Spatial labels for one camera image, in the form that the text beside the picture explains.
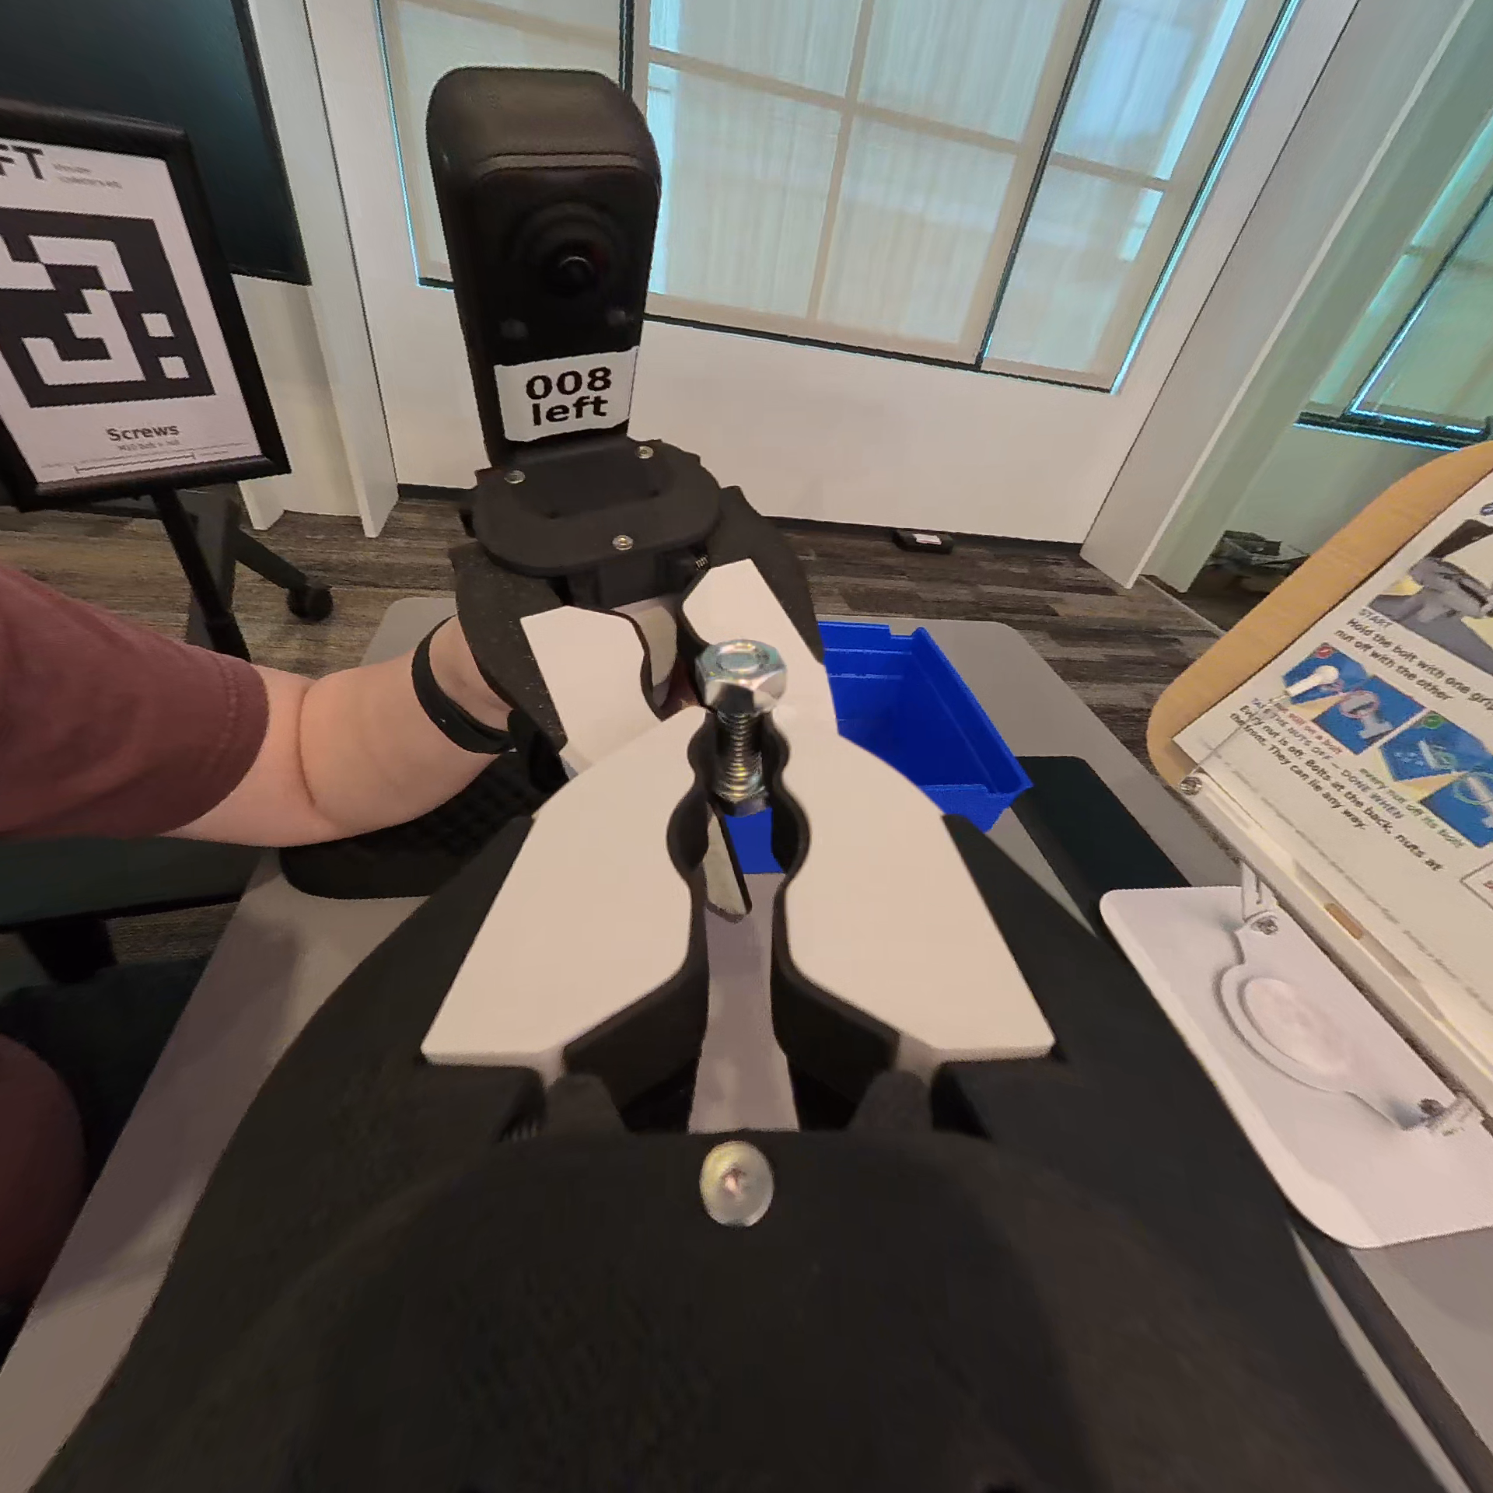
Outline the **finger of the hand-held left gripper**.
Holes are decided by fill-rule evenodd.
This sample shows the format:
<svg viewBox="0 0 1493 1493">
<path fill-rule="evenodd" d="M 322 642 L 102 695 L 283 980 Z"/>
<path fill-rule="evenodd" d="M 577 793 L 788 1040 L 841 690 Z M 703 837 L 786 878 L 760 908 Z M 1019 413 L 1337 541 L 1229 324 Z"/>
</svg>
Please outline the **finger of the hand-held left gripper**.
<svg viewBox="0 0 1493 1493">
<path fill-rule="evenodd" d="M 564 729 L 566 772 L 586 773 L 660 725 L 680 665 L 667 605 L 564 605 L 530 613 L 522 628 Z"/>
<path fill-rule="evenodd" d="M 680 612 L 694 644 L 753 640 L 776 647 L 788 667 L 786 695 L 772 715 L 785 736 L 799 727 L 838 734 L 817 617 L 797 622 L 753 560 L 708 571 Z"/>
</svg>

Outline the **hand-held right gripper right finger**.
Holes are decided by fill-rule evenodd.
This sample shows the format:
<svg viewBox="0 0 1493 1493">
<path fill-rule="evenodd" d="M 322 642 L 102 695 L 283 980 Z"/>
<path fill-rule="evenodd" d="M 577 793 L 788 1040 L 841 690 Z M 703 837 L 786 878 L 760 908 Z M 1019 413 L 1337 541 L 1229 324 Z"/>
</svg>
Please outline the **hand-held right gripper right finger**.
<svg viewBox="0 0 1493 1493">
<path fill-rule="evenodd" d="M 902 773 L 792 708 L 772 727 L 772 1020 L 793 1068 L 1046 1058 L 1055 1031 L 962 855 Z"/>
</svg>

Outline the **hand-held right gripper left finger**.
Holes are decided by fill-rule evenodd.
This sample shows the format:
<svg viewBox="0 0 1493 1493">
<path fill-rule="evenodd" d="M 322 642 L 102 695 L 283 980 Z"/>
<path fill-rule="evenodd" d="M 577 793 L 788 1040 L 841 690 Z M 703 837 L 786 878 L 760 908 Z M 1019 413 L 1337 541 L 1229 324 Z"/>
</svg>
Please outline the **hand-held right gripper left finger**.
<svg viewBox="0 0 1493 1493">
<path fill-rule="evenodd" d="M 561 789 L 427 1036 L 443 1067 L 678 1072 L 705 1042 L 712 716 L 657 727 Z"/>
</svg>

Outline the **silver hex bolt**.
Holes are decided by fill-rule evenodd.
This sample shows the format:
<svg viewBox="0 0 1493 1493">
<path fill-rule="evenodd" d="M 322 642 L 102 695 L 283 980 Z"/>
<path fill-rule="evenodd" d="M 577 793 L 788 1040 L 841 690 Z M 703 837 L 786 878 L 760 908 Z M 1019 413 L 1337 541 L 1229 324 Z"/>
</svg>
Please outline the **silver hex bolt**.
<svg viewBox="0 0 1493 1493">
<path fill-rule="evenodd" d="M 765 725 L 786 688 L 788 667 L 769 644 L 726 640 L 699 653 L 698 693 L 715 722 L 714 784 L 765 782 Z"/>
</svg>

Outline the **blue plastic bin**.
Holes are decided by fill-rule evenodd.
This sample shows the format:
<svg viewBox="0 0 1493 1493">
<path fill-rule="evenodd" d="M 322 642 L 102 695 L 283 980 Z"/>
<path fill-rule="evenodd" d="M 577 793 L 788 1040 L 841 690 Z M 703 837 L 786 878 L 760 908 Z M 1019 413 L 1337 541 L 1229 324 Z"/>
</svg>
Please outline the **blue plastic bin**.
<svg viewBox="0 0 1493 1493">
<path fill-rule="evenodd" d="M 1033 780 L 925 628 L 822 622 L 840 734 L 989 832 Z"/>
</svg>

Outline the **person's left forearm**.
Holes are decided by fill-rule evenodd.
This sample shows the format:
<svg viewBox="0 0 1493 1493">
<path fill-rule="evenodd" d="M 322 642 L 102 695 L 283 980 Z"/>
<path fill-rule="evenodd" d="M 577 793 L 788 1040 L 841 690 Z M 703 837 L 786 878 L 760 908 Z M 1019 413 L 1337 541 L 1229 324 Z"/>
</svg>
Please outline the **person's left forearm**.
<svg viewBox="0 0 1493 1493">
<path fill-rule="evenodd" d="M 207 814 L 170 837 L 235 846 L 312 846 L 392 828 L 438 809 L 490 764 L 454 747 L 424 715 L 411 658 L 310 681 L 255 665 L 267 731 L 248 773 Z M 443 690 L 509 729 L 511 708 L 488 686 L 458 626 L 433 644 Z"/>
</svg>

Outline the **black wrist band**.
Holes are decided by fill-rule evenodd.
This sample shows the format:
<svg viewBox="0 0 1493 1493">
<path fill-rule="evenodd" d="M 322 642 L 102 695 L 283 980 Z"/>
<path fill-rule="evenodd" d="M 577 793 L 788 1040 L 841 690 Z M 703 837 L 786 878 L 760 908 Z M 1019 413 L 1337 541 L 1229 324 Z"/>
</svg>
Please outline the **black wrist band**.
<svg viewBox="0 0 1493 1493">
<path fill-rule="evenodd" d="M 436 677 L 433 644 L 440 631 L 456 622 L 456 617 L 447 619 L 433 628 L 417 645 L 411 658 L 411 683 L 417 701 L 427 720 L 454 747 L 474 756 L 488 757 L 513 754 L 516 750 L 514 736 L 507 729 L 490 725 L 466 711 L 465 706 L 443 690 Z"/>
</svg>

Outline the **black desk mat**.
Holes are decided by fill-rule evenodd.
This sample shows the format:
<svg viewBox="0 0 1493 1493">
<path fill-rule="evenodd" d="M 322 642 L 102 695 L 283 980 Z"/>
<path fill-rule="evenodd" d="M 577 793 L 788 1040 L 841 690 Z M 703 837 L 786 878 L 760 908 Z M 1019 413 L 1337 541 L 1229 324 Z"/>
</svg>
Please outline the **black desk mat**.
<svg viewBox="0 0 1493 1493">
<path fill-rule="evenodd" d="M 1017 763 L 1030 788 L 1017 796 L 1014 811 L 1097 935 L 1108 933 L 1103 901 L 1110 892 L 1190 885 L 1087 761 L 1019 756 Z"/>
</svg>

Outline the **large window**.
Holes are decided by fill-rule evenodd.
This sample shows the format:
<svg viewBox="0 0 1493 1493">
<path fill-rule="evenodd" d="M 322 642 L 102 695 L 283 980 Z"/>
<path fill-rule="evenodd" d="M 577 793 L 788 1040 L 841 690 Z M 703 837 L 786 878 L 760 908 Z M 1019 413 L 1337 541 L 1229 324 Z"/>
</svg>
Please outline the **large window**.
<svg viewBox="0 0 1493 1493">
<path fill-rule="evenodd" d="M 379 4 L 404 206 L 463 66 L 596 70 L 664 174 L 650 308 L 683 324 L 1110 393 L 1295 4 Z"/>
</svg>

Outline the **black framed marker sign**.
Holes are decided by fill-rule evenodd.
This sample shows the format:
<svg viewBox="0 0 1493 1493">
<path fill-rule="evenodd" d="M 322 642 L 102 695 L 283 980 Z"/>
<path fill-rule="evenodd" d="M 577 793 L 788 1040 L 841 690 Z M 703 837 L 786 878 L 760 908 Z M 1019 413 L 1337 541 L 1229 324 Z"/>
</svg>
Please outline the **black framed marker sign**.
<svg viewBox="0 0 1493 1493">
<path fill-rule="evenodd" d="M 241 528 L 239 485 L 292 464 L 179 126 L 4 100 L 3 425 L 6 505 L 163 525 L 191 642 L 250 660 L 239 564 L 296 621 L 331 617 Z"/>
</svg>

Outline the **dark office chair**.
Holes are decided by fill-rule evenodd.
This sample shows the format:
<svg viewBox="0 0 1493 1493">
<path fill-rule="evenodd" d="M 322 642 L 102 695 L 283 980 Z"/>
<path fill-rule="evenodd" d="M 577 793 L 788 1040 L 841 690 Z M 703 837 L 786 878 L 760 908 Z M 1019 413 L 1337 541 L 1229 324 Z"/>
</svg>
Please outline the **dark office chair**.
<svg viewBox="0 0 1493 1493">
<path fill-rule="evenodd" d="M 234 907 L 262 853 L 175 839 L 68 839 L 6 846 L 4 958 L 29 960 L 27 992 L 4 997 L 4 1035 L 61 1070 L 152 1065 L 195 994 L 205 958 L 123 964 L 111 928 Z"/>
</svg>

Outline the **printed paper sheet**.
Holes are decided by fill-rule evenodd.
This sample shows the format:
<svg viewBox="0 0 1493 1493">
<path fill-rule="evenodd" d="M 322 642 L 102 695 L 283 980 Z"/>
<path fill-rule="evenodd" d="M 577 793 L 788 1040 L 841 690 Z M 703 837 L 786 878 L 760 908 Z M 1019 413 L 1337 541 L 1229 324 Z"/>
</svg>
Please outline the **printed paper sheet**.
<svg viewBox="0 0 1493 1493">
<path fill-rule="evenodd" d="M 1462 1020 L 1490 1019 L 1490 477 L 1172 743 Z"/>
</svg>

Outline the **wooden document stand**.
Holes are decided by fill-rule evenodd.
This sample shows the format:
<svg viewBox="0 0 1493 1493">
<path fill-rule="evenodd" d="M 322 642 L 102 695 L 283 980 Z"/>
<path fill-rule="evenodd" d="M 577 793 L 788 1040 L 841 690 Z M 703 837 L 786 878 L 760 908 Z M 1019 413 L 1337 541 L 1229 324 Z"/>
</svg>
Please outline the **wooden document stand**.
<svg viewBox="0 0 1493 1493">
<path fill-rule="evenodd" d="M 1238 882 L 1119 889 L 1101 905 L 1286 1200 L 1353 1248 L 1490 1230 L 1492 990 L 1488 1020 L 1437 1001 L 1172 738 L 1490 477 L 1490 450 L 1398 480 L 1169 686 L 1151 763 L 1227 844 Z"/>
</svg>

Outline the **dark floor clutter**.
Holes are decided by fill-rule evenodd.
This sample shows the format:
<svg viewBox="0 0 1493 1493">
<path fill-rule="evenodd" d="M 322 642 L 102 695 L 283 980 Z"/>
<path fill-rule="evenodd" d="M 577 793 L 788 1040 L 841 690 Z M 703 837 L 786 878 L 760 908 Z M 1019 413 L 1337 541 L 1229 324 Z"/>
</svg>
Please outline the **dark floor clutter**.
<svg viewBox="0 0 1493 1493">
<path fill-rule="evenodd" d="M 1282 541 L 1247 530 L 1225 530 L 1209 564 L 1233 574 L 1288 576 L 1307 562 L 1309 555 Z"/>
</svg>

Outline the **narrow side window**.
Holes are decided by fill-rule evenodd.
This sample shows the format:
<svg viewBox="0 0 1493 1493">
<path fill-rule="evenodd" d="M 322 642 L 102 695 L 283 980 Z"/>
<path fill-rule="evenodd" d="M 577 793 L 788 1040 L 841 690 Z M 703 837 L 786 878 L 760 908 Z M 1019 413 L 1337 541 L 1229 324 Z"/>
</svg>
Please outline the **narrow side window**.
<svg viewBox="0 0 1493 1493">
<path fill-rule="evenodd" d="M 1469 155 L 1446 183 L 1296 421 L 1435 450 L 1490 439 L 1488 157 Z"/>
</svg>

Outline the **large black wall screen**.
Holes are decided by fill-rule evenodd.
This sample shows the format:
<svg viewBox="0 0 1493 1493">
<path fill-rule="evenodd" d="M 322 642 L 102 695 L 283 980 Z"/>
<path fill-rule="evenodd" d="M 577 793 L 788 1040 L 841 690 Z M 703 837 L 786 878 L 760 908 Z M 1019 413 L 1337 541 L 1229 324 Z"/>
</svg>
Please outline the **large black wall screen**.
<svg viewBox="0 0 1493 1493">
<path fill-rule="evenodd" d="M 244 2 L 4 2 L 3 94 L 187 134 L 234 274 L 312 277 Z"/>
</svg>

